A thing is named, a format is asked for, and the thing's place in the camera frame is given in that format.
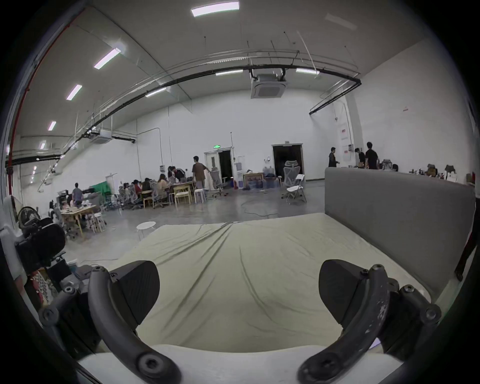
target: screw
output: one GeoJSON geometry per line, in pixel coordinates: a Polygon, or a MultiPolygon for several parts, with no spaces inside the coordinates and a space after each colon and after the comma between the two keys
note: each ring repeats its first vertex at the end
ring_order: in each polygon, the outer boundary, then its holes
{"type": "Polygon", "coordinates": [[[432,308],[429,308],[425,311],[425,316],[428,320],[433,320],[435,317],[437,317],[437,313],[432,308]]]}

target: gray padded wall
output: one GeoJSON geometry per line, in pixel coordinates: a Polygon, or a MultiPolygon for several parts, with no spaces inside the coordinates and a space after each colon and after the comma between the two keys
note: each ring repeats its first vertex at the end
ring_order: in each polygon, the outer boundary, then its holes
{"type": "Polygon", "coordinates": [[[453,276],[474,210],[467,185],[380,170],[325,170],[325,213],[395,260],[432,301],[453,276]]]}

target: man in black shirt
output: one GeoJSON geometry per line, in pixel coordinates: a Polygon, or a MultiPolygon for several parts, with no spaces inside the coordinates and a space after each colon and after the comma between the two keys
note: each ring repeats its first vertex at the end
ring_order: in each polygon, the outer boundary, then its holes
{"type": "Polygon", "coordinates": [[[359,168],[365,168],[365,154],[360,150],[360,148],[355,148],[355,153],[359,154],[359,168]]]}
{"type": "Polygon", "coordinates": [[[366,160],[367,160],[368,169],[378,169],[378,167],[377,167],[378,155],[372,149],[372,143],[371,142],[367,143],[367,148],[368,148],[368,151],[367,151],[367,153],[365,153],[365,157],[366,157],[366,160]]]}
{"type": "Polygon", "coordinates": [[[335,159],[335,147],[332,147],[330,151],[331,152],[328,155],[328,166],[336,168],[336,165],[340,164],[340,162],[335,159]]]}

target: mattress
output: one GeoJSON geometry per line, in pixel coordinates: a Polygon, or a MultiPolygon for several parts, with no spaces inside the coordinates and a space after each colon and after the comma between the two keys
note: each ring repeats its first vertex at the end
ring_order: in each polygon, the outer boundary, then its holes
{"type": "Polygon", "coordinates": [[[331,217],[316,213],[221,224],[165,225],[110,270],[151,260],[160,294],[137,328],[149,345],[218,352],[328,346],[341,332],[318,292],[325,260],[383,264],[400,286],[404,269],[331,217]]]}

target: pipe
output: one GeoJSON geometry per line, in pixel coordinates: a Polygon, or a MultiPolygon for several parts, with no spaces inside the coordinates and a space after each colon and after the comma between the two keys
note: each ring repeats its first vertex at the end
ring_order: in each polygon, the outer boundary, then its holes
{"type": "Polygon", "coordinates": [[[143,131],[143,132],[141,132],[141,133],[138,133],[137,136],[142,135],[142,134],[147,133],[147,132],[150,132],[150,131],[154,131],[155,129],[158,129],[158,141],[160,142],[160,159],[162,160],[162,165],[163,165],[162,137],[161,137],[160,128],[156,127],[156,128],[149,129],[149,130],[147,130],[147,131],[143,131]]]}

